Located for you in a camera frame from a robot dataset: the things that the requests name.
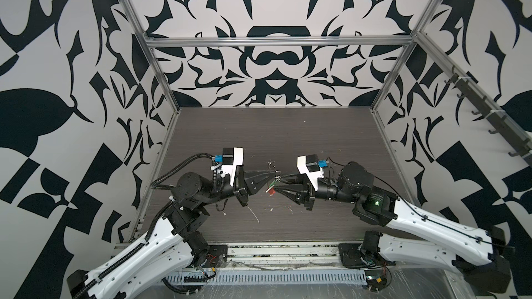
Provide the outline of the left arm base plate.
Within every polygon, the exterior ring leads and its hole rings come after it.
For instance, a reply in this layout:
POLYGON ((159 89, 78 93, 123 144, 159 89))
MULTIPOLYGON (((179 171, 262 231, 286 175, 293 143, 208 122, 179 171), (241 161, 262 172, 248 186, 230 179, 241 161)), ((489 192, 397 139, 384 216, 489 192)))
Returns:
POLYGON ((226 244, 210 244, 205 257, 202 258, 201 267, 221 267, 227 262, 229 247, 226 244))

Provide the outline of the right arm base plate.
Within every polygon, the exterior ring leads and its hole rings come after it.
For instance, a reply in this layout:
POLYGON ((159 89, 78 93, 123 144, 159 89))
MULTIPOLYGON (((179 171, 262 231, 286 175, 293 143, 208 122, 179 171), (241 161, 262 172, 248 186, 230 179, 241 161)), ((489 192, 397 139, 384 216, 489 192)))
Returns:
POLYGON ((395 262, 384 259, 377 246, 366 244, 338 244, 339 257, 343 267, 348 269, 370 269, 385 265, 396 266, 395 262))

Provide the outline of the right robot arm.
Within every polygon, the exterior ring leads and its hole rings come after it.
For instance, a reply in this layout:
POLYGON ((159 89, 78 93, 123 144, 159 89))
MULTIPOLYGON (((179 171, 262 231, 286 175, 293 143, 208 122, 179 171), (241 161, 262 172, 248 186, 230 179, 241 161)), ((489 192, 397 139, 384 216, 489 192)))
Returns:
POLYGON ((350 203, 364 223, 414 235, 398 238, 367 231, 356 250, 342 253, 346 268, 384 267, 406 262, 445 269, 463 276, 470 285, 490 293, 504 293, 511 282, 511 265, 504 257, 505 236, 500 228, 466 226, 429 213, 398 194, 374 184, 363 166, 350 162, 336 179, 324 177, 324 162, 300 166, 299 173, 279 177, 271 185, 293 202, 312 210, 323 199, 350 203))

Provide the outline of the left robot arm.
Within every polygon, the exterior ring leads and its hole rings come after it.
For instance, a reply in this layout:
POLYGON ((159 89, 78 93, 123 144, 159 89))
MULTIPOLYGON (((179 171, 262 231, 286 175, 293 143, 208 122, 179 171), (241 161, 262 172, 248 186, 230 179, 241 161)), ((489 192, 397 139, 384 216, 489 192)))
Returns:
POLYGON ((246 206, 249 197, 272 184, 277 174, 238 166, 235 178, 222 182, 219 189, 197 173, 183 174, 146 233, 101 266, 68 277, 71 297, 134 298, 173 271, 201 267, 210 251, 199 231, 210 216, 206 206, 231 197, 246 206))

